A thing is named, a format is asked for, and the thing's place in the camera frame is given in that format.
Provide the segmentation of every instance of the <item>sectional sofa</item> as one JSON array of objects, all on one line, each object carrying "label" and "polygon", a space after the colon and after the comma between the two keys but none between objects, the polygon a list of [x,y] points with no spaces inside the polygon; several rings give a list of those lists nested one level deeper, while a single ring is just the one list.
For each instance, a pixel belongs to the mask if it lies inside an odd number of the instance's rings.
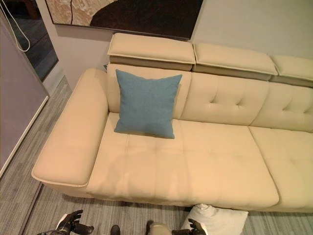
[{"label": "sectional sofa", "polygon": [[[33,168],[76,197],[313,212],[313,61],[117,33],[88,69]],[[114,132],[115,70],[181,74],[174,139]]]}]

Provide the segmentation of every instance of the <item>gray wall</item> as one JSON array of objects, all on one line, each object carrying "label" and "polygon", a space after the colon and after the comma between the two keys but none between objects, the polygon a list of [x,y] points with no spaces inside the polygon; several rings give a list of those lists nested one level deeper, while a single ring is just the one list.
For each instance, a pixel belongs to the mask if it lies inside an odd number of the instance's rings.
[{"label": "gray wall", "polygon": [[204,0],[192,41],[313,59],[313,0]]},{"label": "gray wall", "polygon": [[[102,69],[112,32],[54,25],[36,0],[72,89],[89,67]],[[203,0],[193,42],[242,47],[313,59],[313,0]]]},{"label": "gray wall", "polygon": [[46,91],[23,52],[16,48],[0,12],[0,143],[3,167],[46,98]]}]

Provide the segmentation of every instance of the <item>wall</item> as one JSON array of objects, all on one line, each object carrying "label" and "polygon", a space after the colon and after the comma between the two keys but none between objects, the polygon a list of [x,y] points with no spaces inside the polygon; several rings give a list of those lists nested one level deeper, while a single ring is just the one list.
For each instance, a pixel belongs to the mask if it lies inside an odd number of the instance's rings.
[{"label": "wall", "polygon": [[90,67],[103,69],[112,32],[103,29],[54,25],[44,0],[36,0],[60,65],[73,90],[79,76]]},{"label": "wall", "polygon": [[313,59],[312,0],[204,0],[195,43]]},{"label": "wall", "polygon": [[[45,1],[37,4],[73,89],[86,68],[109,61],[112,32],[53,25]],[[191,41],[313,59],[312,12],[312,0],[203,0]]]}]

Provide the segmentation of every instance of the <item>sofa backrest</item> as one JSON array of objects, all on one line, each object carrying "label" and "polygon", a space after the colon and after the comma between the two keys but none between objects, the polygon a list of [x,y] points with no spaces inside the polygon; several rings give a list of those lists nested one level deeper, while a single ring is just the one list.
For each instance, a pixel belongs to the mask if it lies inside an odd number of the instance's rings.
[{"label": "sofa backrest", "polygon": [[250,125],[268,94],[268,82],[192,73],[181,119]]},{"label": "sofa backrest", "polygon": [[272,82],[313,88],[313,60],[293,56],[273,55],[278,75],[272,76]]},{"label": "sofa backrest", "polygon": [[266,100],[251,125],[313,132],[313,89],[269,82]]},{"label": "sofa backrest", "polygon": [[115,64],[190,71],[196,63],[192,44],[178,40],[115,33],[108,51]]},{"label": "sofa backrest", "polygon": [[195,43],[193,47],[194,72],[264,81],[278,74],[271,58],[262,52],[208,43]]},{"label": "sofa backrest", "polygon": [[129,72],[136,76],[144,77],[147,79],[160,79],[182,74],[173,110],[173,118],[176,119],[180,118],[189,91],[189,86],[191,82],[191,72],[180,70],[165,70],[156,68],[136,67],[120,64],[109,64],[107,98],[109,103],[109,111],[114,113],[119,113],[120,110],[120,89],[116,78],[115,72],[116,69]]}]

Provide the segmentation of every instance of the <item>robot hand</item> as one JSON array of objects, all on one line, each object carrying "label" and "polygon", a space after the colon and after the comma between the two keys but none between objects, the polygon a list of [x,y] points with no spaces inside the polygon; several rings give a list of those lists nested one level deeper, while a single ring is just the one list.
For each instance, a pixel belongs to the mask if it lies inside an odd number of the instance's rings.
[{"label": "robot hand", "polygon": [[190,235],[209,235],[204,224],[199,223],[194,219],[188,219],[188,221],[190,222],[190,227],[192,228]]},{"label": "robot hand", "polygon": [[71,214],[65,214],[62,218],[63,220],[59,222],[56,230],[61,231],[66,235],[69,235],[71,231],[80,235],[91,234],[94,229],[93,226],[86,226],[79,223],[78,219],[81,217],[81,213],[83,213],[83,210],[74,211]]}]

